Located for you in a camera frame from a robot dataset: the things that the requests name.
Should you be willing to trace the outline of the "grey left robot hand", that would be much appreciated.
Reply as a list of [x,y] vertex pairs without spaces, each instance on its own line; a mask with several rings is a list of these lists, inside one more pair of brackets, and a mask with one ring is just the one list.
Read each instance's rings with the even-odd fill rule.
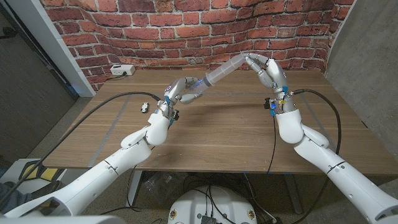
[[180,101],[181,104],[189,104],[195,99],[202,97],[202,93],[184,93],[186,89],[190,89],[196,84],[197,78],[185,77],[176,79],[164,91],[164,99],[158,101],[155,114],[160,114],[167,119],[178,120],[178,110],[174,109],[174,105]]

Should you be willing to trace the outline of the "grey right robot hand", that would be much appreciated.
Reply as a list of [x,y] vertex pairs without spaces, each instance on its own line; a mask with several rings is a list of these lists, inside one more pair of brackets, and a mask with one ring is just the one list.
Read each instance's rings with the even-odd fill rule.
[[246,63],[257,73],[260,82],[265,87],[272,89],[279,104],[279,111],[288,113],[296,110],[293,98],[287,95],[288,83],[279,63],[260,54],[247,53],[243,55]]

